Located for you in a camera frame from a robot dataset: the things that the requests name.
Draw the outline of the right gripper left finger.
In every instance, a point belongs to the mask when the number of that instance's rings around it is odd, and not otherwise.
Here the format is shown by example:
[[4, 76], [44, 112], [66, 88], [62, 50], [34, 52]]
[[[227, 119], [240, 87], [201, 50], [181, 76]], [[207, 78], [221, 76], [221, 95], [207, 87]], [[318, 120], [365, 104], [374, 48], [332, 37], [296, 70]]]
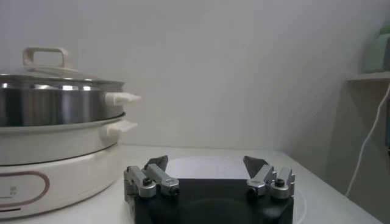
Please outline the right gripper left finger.
[[176, 203], [180, 197], [180, 183], [166, 173], [168, 161], [168, 156], [164, 155], [151, 158], [143, 167], [128, 166], [124, 171], [125, 201]]

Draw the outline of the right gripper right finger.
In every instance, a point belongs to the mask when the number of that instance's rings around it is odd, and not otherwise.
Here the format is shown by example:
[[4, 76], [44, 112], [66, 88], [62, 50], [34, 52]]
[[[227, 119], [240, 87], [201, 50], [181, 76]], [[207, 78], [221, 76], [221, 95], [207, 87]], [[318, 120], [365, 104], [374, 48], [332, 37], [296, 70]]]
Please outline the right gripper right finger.
[[244, 156], [244, 165], [250, 178], [246, 181], [247, 196], [258, 198], [266, 194], [277, 200], [294, 196], [295, 175], [292, 169], [282, 167], [277, 173], [264, 159]]

